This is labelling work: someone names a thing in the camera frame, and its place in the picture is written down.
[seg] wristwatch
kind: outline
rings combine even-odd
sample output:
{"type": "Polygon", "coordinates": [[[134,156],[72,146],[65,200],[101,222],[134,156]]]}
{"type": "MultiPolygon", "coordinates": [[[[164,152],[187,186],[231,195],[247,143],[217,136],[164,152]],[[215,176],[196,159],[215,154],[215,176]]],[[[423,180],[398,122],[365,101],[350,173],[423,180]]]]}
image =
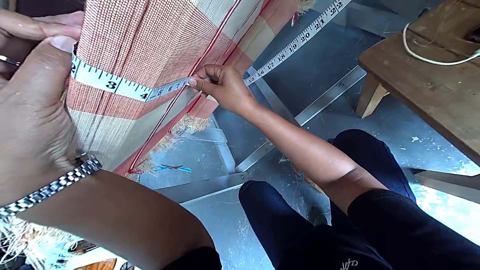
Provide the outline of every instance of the wristwatch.
{"type": "Polygon", "coordinates": [[[53,196],[60,190],[83,179],[102,168],[102,164],[92,154],[83,153],[77,158],[79,166],[72,171],[59,177],[57,180],[40,188],[34,193],[19,199],[18,201],[0,208],[0,218],[13,216],[19,212],[25,211],[30,207],[42,202],[48,197],[53,196]]]}

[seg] blue scissors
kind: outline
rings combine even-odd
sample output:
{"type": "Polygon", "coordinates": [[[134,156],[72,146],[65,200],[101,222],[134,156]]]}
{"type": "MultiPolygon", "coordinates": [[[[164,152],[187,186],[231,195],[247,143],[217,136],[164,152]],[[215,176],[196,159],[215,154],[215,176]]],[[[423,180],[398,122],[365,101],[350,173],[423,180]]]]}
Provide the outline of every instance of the blue scissors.
{"type": "Polygon", "coordinates": [[[184,167],[183,165],[180,165],[180,166],[169,166],[169,165],[165,165],[165,164],[162,164],[162,166],[157,166],[155,167],[156,170],[153,170],[154,172],[156,171],[163,171],[163,170],[180,170],[180,171],[184,171],[184,172],[192,172],[192,170],[188,167],[184,167]]]}

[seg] white string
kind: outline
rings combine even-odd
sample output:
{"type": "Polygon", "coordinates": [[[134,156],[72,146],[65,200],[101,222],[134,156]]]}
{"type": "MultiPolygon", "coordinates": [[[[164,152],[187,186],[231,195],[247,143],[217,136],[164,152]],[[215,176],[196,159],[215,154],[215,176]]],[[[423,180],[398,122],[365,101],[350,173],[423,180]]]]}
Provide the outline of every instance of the white string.
{"type": "Polygon", "coordinates": [[[410,25],[410,23],[408,23],[405,26],[405,28],[403,29],[403,46],[405,47],[405,49],[407,50],[407,52],[411,56],[413,56],[413,57],[415,57],[419,60],[422,60],[422,61],[430,63],[430,64],[440,65],[440,66],[453,66],[453,65],[458,65],[458,64],[468,62],[468,61],[480,56],[480,49],[478,49],[478,50],[475,51],[475,53],[472,56],[468,57],[467,59],[464,59],[462,61],[457,61],[457,62],[438,62],[438,61],[435,61],[435,60],[432,60],[432,59],[421,57],[420,55],[412,52],[412,50],[410,50],[410,48],[407,45],[407,28],[408,28],[409,25],[410,25]]]}

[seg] measuring tape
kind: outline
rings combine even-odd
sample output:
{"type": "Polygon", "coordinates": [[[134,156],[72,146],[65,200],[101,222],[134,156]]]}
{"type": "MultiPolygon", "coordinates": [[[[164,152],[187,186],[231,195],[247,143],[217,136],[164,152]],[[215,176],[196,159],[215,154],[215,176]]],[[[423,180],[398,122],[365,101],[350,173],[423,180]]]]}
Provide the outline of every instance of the measuring tape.
{"type": "Polygon", "coordinates": [[[290,44],[281,50],[274,58],[267,62],[263,67],[255,73],[250,74],[250,77],[244,79],[246,86],[251,85],[256,80],[265,76],[267,73],[276,68],[279,64],[285,61],[314,35],[316,35],[327,23],[329,23],[337,14],[345,8],[345,6],[352,0],[336,0],[331,4],[320,16],[313,21],[305,30],[302,31],[290,44]]]}
{"type": "MultiPolygon", "coordinates": [[[[281,50],[274,58],[268,61],[263,67],[244,79],[246,86],[251,85],[256,80],[265,76],[267,73],[284,62],[288,57],[294,54],[300,47],[307,43],[316,35],[327,23],[329,23],[351,0],[336,0],[330,5],[312,24],[310,24],[298,37],[281,50]]],[[[139,101],[149,102],[161,96],[165,96],[183,86],[190,86],[188,81],[191,77],[185,77],[169,84],[150,88],[131,80],[113,75],[111,73],[95,68],[75,54],[72,56],[72,72],[74,80],[84,85],[92,86],[104,91],[132,98],[139,101]]]]}
{"type": "Polygon", "coordinates": [[[191,78],[186,77],[160,87],[150,88],[95,68],[80,60],[75,54],[72,56],[70,75],[84,85],[144,102],[165,96],[183,86],[189,86],[188,81],[191,78]]]}

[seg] table leg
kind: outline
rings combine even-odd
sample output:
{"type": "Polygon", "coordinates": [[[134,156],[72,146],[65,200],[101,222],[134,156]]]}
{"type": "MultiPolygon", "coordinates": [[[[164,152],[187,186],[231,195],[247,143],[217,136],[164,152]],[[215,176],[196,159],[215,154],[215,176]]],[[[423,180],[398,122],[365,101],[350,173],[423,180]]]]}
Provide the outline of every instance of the table leg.
{"type": "Polygon", "coordinates": [[[360,100],[357,105],[357,114],[361,118],[365,118],[372,114],[378,103],[382,98],[388,95],[388,91],[377,81],[375,76],[371,73],[367,73],[365,77],[365,85],[360,94],[360,100]]]}
{"type": "Polygon", "coordinates": [[[415,177],[424,186],[480,203],[480,175],[464,176],[445,172],[424,171],[415,174],[415,177]]]}
{"type": "Polygon", "coordinates": [[[13,12],[17,10],[17,0],[8,1],[8,10],[13,12]]]}

